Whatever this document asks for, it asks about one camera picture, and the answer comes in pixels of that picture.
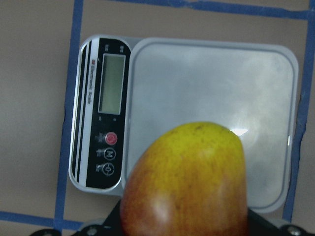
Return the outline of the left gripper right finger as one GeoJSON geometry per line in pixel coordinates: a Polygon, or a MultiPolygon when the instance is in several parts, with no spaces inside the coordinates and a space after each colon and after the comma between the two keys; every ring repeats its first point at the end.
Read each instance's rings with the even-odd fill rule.
{"type": "Polygon", "coordinates": [[[281,231],[264,219],[262,216],[248,208],[249,236],[281,236],[281,231]]]}

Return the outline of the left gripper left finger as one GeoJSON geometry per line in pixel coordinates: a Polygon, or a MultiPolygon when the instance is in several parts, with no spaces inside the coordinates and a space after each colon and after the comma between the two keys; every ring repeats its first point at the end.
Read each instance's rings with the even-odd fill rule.
{"type": "Polygon", "coordinates": [[[84,223],[74,236],[122,236],[120,203],[114,206],[106,219],[97,219],[84,223]]]}

